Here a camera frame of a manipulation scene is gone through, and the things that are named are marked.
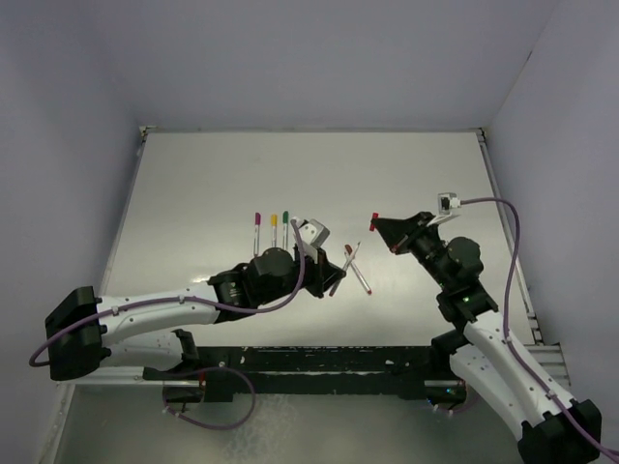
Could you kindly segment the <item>white pen red end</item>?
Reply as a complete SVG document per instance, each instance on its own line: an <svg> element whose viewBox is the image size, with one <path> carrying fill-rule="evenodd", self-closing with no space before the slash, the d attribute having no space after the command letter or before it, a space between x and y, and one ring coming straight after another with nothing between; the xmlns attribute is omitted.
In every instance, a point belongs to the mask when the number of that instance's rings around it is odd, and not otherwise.
<svg viewBox="0 0 619 464"><path fill-rule="evenodd" d="M355 259L355 256L359 250L361 243L358 242L357 245L355 247L352 248L351 251L347 252L346 255L346 259L344 261L344 265L342 266L342 271L343 271L343 276L339 278L339 280L334 284L334 286L331 288L330 292L329 292L329 296L330 297L334 297L337 290L339 289L339 286L341 284L341 282L345 279L346 277L346 273L348 271L348 268L351 266L352 262Z"/></svg>

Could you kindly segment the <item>red pen cap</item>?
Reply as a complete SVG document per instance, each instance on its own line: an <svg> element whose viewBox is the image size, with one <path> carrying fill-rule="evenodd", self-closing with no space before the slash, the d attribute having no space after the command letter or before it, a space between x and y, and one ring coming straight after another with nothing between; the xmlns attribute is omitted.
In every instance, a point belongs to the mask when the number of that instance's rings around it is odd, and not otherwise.
<svg viewBox="0 0 619 464"><path fill-rule="evenodd" d="M375 230L375 221L379 218L379 214L378 213L372 213L371 216L371 220L370 220L370 226L369 226L369 231L374 231Z"/></svg>

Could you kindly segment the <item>white pen brown tip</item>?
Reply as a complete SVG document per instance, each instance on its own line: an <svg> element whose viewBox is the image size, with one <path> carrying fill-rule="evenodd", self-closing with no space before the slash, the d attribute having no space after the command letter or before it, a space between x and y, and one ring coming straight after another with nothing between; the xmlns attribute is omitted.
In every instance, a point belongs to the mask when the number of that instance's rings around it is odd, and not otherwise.
<svg viewBox="0 0 619 464"><path fill-rule="evenodd" d="M366 292L367 295L371 295L372 294L372 290L370 285L368 284L367 279L365 278L365 276L362 274L361 270L359 269L359 267L357 266L355 261L352 261L350 263L350 268L352 269L352 272L354 273L354 275L357 277L357 279L359 280L360 284L362 285L364 291Z"/></svg>

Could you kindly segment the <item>white pen green end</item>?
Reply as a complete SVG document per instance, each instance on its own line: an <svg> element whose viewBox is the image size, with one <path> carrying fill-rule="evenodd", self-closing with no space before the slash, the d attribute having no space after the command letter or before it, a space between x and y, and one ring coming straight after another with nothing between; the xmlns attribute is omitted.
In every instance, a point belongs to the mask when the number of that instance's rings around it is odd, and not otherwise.
<svg viewBox="0 0 619 464"><path fill-rule="evenodd" d="M282 248L288 250L289 243L289 223L282 224Z"/></svg>

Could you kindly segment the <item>white pen yellow end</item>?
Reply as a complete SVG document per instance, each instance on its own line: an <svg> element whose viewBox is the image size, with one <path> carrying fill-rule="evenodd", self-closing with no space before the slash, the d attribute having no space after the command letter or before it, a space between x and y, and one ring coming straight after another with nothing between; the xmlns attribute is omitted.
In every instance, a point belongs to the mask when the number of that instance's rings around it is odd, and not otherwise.
<svg viewBox="0 0 619 464"><path fill-rule="evenodd" d="M277 246L278 246L278 226L271 225L271 247L277 247Z"/></svg>

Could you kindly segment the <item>white pen purple end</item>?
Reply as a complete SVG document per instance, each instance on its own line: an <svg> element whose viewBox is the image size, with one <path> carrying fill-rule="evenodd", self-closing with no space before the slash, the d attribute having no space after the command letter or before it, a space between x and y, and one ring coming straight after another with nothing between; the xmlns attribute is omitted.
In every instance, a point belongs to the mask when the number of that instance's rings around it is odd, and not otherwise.
<svg viewBox="0 0 619 464"><path fill-rule="evenodd" d="M253 255L258 256L259 254L259 250L260 250L260 228L261 228L261 223L259 226L253 226L254 227L254 231L253 231Z"/></svg>

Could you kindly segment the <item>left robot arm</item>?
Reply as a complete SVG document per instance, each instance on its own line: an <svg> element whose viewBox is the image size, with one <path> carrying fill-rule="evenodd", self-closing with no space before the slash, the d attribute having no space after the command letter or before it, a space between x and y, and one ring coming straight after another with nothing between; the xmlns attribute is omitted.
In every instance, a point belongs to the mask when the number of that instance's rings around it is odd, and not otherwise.
<svg viewBox="0 0 619 464"><path fill-rule="evenodd" d="M51 380L85 377L101 367L148 367L192 377L199 357L188 325L216 325L288 305L305 290L321 299L346 272L324 249L272 247L251 261L179 290L132 297L98 297L93 287L74 289L45 318L39 348Z"/></svg>

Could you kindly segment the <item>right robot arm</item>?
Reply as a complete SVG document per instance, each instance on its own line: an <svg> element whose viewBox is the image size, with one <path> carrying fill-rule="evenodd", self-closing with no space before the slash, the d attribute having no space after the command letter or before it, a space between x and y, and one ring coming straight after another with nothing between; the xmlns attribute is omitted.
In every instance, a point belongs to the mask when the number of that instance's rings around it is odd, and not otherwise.
<svg viewBox="0 0 619 464"><path fill-rule="evenodd" d="M479 245L443 241L434 216L374 217L371 227L395 255L413 255L439 285L436 297L453 329L430 343L430 367L463 380L508 425L525 463L591 463L601 455L602 415L578 401L510 333L506 318L480 282Z"/></svg>

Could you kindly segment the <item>black base frame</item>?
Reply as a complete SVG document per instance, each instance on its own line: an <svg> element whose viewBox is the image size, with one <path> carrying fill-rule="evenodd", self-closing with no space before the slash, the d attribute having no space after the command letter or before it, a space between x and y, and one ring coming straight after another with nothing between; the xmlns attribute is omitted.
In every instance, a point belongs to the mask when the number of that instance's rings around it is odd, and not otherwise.
<svg viewBox="0 0 619 464"><path fill-rule="evenodd" d="M176 403L230 402L236 394L389 395L458 406L467 388L428 346L197 346L180 331L189 352L168 370L143 369L164 382Z"/></svg>

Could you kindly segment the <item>aluminium rail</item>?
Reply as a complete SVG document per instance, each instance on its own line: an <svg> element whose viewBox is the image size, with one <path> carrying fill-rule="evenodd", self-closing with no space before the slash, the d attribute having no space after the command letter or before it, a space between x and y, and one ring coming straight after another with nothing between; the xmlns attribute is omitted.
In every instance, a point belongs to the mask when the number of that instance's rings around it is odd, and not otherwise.
<svg viewBox="0 0 619 464"><path fill-rule="evenodd" d="M565 362L563 350L559 344L526 345L526 349L563 388L566 390L571 388L572 382L570 374Z"/></svg>

